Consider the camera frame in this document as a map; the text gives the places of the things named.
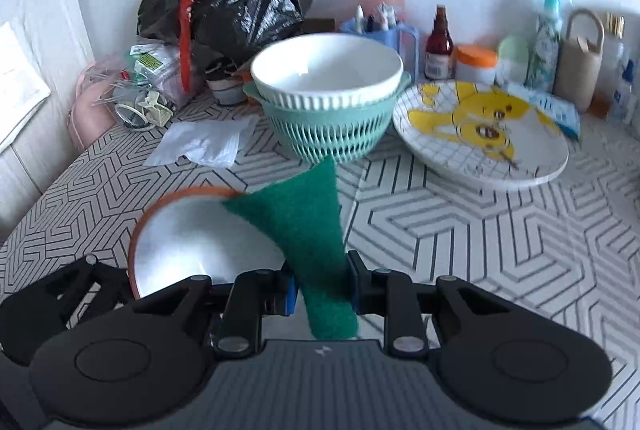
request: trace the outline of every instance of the plate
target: plate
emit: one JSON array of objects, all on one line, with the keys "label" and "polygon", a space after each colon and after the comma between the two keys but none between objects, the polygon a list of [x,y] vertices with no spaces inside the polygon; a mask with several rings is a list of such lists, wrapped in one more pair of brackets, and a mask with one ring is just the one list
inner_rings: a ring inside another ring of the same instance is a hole
[{"label": "plate", "polygon": [[404,65],[392,48],[342,33],[297,36],[261,51],[251,64],[260,95],[298,110],[335,110],[382,100]]},{"label": "plate", "polygon": [[519,190],[558,177],[569,148],[558,127],[498,87],[446,81],[407,89],[394,125],[437,173],[463,184]]}]

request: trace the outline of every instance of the orange lid jar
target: orange lid jar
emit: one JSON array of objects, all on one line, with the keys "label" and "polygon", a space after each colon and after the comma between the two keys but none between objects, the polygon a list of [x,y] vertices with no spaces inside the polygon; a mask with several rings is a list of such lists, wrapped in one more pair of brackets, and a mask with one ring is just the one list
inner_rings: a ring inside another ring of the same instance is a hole
[{"label": "orange lid jar", "polygon": [[493,85],[498,55],[478,45],[456,47],[456,80],[473,84]]}]

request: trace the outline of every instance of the white towel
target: white towel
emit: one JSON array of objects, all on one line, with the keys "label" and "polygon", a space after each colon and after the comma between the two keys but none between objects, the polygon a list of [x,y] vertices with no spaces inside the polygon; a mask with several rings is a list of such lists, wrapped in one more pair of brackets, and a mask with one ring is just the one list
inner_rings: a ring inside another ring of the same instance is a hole
[{"label": "white towel", "polygon": [[0,153],[14,142],[50,94],[11,25],[0,26]]}]

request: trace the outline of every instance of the orange-rimmed bowl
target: orange-rimmed bowl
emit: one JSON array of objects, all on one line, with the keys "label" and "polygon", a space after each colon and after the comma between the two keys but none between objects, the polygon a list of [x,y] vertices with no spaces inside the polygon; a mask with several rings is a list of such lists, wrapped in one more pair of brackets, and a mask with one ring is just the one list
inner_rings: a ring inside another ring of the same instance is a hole
[{"label": "orange-rimmed bowl", "polygon": [[222,204],[239,194],[230,188],[188,188],[153,204],[138,221],[129,244],[129,282],[135,298],[193,275],[229,283],[246,271],[280,269],[280,248]]}]

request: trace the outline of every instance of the spray bottle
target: spray bottle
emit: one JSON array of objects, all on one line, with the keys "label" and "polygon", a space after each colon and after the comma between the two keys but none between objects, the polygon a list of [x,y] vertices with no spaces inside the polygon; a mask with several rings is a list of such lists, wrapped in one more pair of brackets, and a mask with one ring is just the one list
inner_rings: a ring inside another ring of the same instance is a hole
[{"label": "spray bottle", "polygon": [[538,17],[536,42],[529,63],[528,87],[544,92],[552,91],[561,33],[560,0],[545,0],[544,10]]}]

